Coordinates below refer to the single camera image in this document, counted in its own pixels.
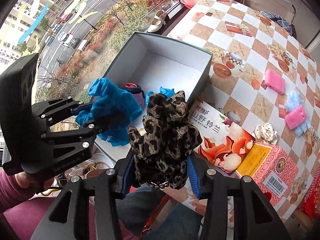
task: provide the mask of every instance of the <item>pink shirt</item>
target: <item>pink shirt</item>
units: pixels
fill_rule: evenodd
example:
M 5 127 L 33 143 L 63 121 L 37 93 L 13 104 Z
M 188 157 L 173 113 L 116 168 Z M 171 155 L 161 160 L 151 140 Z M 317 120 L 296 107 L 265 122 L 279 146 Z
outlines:
M 30 240 L 38 223 L 54 200 L 53 197 L 30 199 L 34 194 L 34 188 L 21 188 L 14 176 L 7 176 L 3 170 L 0 170 L 0 212 L 3 212 L 21 240 Z M 119 222 L 124 240 L 138 240 L 133 233 L 124 227 L 121 221 Z M 93 205 L 89 205 L 89 232 L 90 240 L 95 240 Z

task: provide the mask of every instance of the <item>jeans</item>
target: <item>jeans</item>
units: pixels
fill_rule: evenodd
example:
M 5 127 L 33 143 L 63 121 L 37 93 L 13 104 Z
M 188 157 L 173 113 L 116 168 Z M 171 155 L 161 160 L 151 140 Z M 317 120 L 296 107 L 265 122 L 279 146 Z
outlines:
M 116 200 L 119 220 L 135 236 L 139 236 L 152 212 L 165 193 L 144 186 L 129 193 L 124 200 Z M 179 203 L 162 225 L 142 237 L 142 240 L 196 240 L 202 216 Z

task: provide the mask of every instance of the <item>gray cardboard box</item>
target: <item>gray cardboard box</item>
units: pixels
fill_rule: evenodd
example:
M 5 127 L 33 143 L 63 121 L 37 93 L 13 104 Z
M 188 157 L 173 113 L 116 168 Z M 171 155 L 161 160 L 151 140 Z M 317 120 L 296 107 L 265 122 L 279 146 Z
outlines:
M 122 88 L 125 83 L 136 83 L 147 94 L 158 93 L 160 86 L 183 90 L 191 107 L 209 78 L 212 54 L 204 49 L 168 37 L 135 32 L 111 63 L 104 77 Z M 142 115 L 131 126 L 143 128 Z M 114 161 L 124 158 L 130 144 L 112 147 L 99 137 L 97 147 Z

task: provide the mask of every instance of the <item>checkered tablecloth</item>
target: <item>checkered tablecloth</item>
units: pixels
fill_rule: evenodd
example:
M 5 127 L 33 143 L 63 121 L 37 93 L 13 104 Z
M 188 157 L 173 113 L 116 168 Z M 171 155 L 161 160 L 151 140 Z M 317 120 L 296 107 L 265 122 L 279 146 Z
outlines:
M 296 163 L 299 173 L 275 210 L 286 221 L 303 199 L 319 166 L 320 66 L 301 44 L 262 14 L 232 0 L 200 0 L 168 34 L 212 52 L 210 84 L 200 98 L 235 120 L 248 132 L 271 122 L 278 145 Z M 267 69 L 285 80 L 279 95 L 263 84 Z M 284 102 L 300 91 L 312 129 L 296 137 L 285 124 Z M 205 200 L 197 200 L 190 183 L 169 195 L 204 214 Z M 228 227 L 233 228 L 233 200 L 228 203 Z

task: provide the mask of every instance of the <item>leopard print scrunchie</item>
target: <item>leopard print scrunchie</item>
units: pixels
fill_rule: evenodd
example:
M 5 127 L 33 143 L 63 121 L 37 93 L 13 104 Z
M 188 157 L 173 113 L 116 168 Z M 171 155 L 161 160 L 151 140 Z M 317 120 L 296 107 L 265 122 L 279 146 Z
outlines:
M 174 189 L 187 180 L 187 156 L 202 143 L 199 130 L 188 122 L 188 105 L 184 91 L 167 98 L 153 94 L 149 98 L 147 115 L 143 117 L 146 134 L 129 127 L 129 142 L 134 152 L 135 183 L 168 182 Z

